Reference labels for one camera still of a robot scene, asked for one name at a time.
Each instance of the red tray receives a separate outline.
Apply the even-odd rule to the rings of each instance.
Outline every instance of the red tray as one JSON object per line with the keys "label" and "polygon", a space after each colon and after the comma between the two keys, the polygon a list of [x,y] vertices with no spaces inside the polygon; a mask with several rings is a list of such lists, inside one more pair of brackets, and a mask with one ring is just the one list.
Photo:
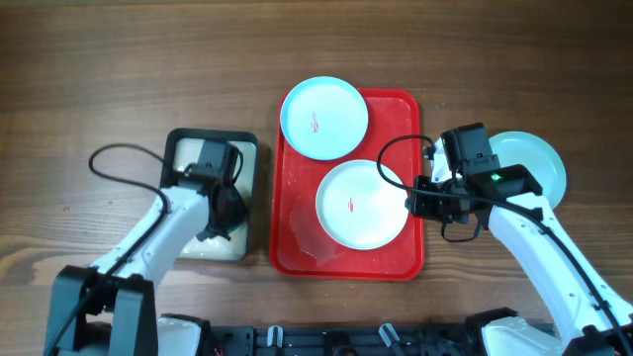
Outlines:
{"label": "red tray", "polygon": [[[270,260],[285,275],[406,281],[422,268],[422,219],[409,215],[393,241],[368,251],[338,244],[318,222],[317,189],[330,169],[353,159],[375,161],[380,149],[392,138],[420,134],[419,106],[410,93],[399,89],[358,90],[367,103],[369,127],[358,147],[342,158],[316,161],[304,157],[278,129]],[[421,142],[412,139],[393,145],[383,156],[383,164],[406,185],[413,185],[414,177],[422,171]]]}

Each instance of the red mark on plate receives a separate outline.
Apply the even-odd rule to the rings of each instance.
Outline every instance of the red mark on plate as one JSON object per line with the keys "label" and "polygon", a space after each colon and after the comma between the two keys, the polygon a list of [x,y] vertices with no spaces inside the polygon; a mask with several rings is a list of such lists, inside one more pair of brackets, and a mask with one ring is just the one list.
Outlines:
{"label": "red mark on plate", "polygon": [[313,112],[312,126],[313,126],[313,134],[318,133],[317,113],[315,113],[315,112]]}

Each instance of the plate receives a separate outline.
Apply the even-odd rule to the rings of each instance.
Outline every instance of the plate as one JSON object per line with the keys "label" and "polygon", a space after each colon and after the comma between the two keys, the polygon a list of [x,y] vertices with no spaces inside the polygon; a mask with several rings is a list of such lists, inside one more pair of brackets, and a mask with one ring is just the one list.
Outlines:
{"label": "plate", "polygon": [[[402,183],[383,165],[387,177]],[[341,163],[329,171],[316,191],[316,215],[327,234],[343,246],[368,250],[391,242],[407,222],[407,192],[387,183],[376,162]]]}
{"label": "plate", "polygon": [[552,209],[561,203],[567,188],[567,173],[556,150],[531,133],[499,133],[490,139],[501,167],[522,164],[543,188]]}
{"label": "plate", "polygon": [[281,130],[298,153],[330,160],[351,152],[365,136],[367,105],[358,90],[332,77],[301,82],[281,107]]}

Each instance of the wooden surface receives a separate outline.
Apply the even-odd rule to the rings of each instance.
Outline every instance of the wooden surface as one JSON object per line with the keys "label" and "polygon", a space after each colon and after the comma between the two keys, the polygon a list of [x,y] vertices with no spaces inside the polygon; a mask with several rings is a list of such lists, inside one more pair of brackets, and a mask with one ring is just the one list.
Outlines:
{"label": "wooden surface", "polygon": [[[426,134],[483,122],[545,138],[567,167],[556,213],[604,278],[633,299],[633,3],[208,1],[0,10],[0,355],[42,350],[50,283],[106,252],[153,198],[101,180],[113,141],[160,152],[174,128],[245,130],[262,143],[252,254],[178,262],[158,312],[212,324],[462,320],[507,306],[550,320],[489,233],[448,244],[428,222],[409,283],[289,279],[268,262],[278,103],[303,79],[410,91]],[[137,153],[103,169],[156,184]],[[459,229],[458,235],[470,233]]]}

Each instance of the red tray rim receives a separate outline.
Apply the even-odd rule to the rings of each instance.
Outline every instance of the red tray rim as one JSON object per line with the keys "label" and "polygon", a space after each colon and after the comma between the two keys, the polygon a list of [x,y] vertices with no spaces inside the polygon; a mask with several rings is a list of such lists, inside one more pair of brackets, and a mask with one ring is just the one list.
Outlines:
{"label": "red tray rim", "polygon": [[[398,98],[403,99],[411,107],[411,134],[420,134],[420,111],[419,104],[415,97],[413,97],[408,91],[403,89],[391,89],[391,88],[357,88],[360,94],[365,97],[379,97],[379,98]],[[279,111],[281,113],[281,106],[286,99],[286,96],[281,99],[279,104]],[[275,177],[273,180],[273,202],[272,202],[272,214],[270,224],[270,243],[268,247],[268,258],[275,269],[282,275],[290,277],[308,277],[308,278],[322,278],[322,279],[346,279],[346,280],[370,280],[370,281],[409,281],[413,279],[421,271],[424,265],[424,223],[423,219],[415,219],[413,221],[414,234],[419,235],[419,238],[415,239],[416,255],[415,263],[411,269],[407,272],[400,274],[385,274],[385,273],[363,273],[355,272],[353,274],[349,272],[322,272],[322,271],[295,271],[287,269],[282,266],[275,251],[277,250],[279,230],[279,195],[281,194],[281,160],[284,152],[284,134],[281,131],[281,124],[277,121],[277,149],[275,152]],[[413,156],[422,157],[421,155],[421,143],[416,144],[413,149]],[[417,162],[417,175],[422,173],[421,159]]]}

